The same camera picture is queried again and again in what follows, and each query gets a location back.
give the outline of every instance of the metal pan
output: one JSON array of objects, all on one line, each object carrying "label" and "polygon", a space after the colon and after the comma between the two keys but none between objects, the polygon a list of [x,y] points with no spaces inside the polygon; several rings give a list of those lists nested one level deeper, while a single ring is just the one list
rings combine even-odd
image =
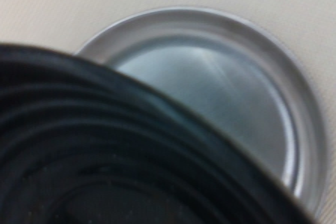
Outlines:
[{"label": "metal pan", "polygon": [[1,224],[314,223],[229,139],[139,82],[19,46],[0,46],[0,71]]},{"label": "metal pan", "polygon": [[316,215],[326,177],[325,128],[301,68],[274,38],[232,15],[167,8],[115,23],[77,55],[194,112]]}]

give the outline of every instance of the black object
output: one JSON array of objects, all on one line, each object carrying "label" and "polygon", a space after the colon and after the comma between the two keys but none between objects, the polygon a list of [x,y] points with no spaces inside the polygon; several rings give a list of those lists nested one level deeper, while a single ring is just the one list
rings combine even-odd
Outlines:
[{"label": "black object", "polygon": [[1,224],[307,224],[227,139],[148,87],[0,47]]}]

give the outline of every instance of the silver pan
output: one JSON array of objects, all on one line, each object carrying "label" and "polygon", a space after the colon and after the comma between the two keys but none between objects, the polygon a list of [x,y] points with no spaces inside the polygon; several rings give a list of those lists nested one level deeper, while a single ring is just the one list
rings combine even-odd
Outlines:
[{"label": "silver pan", "polygon": [[302,70],[274,38],[232,15],[167,8],[115,23],[77,55],[175,99],[229,136],[317,215],[325,127]]}]

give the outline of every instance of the black ridged surface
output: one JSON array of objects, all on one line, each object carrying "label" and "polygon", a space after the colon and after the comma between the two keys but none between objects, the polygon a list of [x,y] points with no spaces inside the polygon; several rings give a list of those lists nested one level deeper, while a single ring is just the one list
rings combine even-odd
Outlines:
[{"label": "black ridged surface", "polygon": [[0,47],[1,224],[307,224],[200,121],[97,65]]}]

